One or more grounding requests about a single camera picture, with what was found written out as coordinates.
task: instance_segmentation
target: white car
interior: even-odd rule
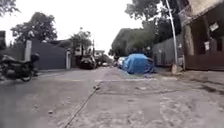
[[[118,59],[118,68],[122,68],[123,62],[126,59],[126,57],[120,57]]]

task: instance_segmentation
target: parked vehicle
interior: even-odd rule
[[[84,56],[81,59],[80,68],[82,69],[95,69],[97,67],[96,60],[93,56]]]
[[[38,60],[38,54],[31,55],[31,60],[26,62],[15,60],[9,56],[4,56],[0,62],[1,74],[6,79],[20,79],[23,82],[28,82],[34,75],[34,63]]]
[[[126,57],[120,57],[119,59],[118,59],[118,62],[117,62],[117,66],[118,66],[118,68],[122,68],[122,65],[123,65],[123,62],[125,61],[125,59],[126,59]]]
[[[153,73],[154,62],[144,54],[131,54],[125,59],[122,69],[129,74]]]
[[[110,66],[108,63],[102,63],[102,67],[108,67],[108,66]]]

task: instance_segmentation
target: concrete pavement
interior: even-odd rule
[[[223,101],[175,77],[115,68],[56,73],[0,85],[0,128],[222,128]]]

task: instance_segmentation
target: blue tarp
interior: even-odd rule
[[[122,69],[129,74],[152,73],[154,71],[154,63],[152,59],[144,54],[131,54],[125,59]]]

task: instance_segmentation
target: road crack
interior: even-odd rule
[[[71,124],[71,122],[78,116],[78,114],[81,113],[81,111],[83,110],[83,108],[87,105],[87,103],[89,102],[89,100],[92,98],[92,96],[97,92],[98,90],[94,89],[94,91],[88,96],[88,98],[86,99],[86,101],[82,104],[82,106],[78,109],[78,111],[71,117],[71,119],[68,121],[68,123],[66,123],[66,125],[63,128],[68,128],[69,125]]]

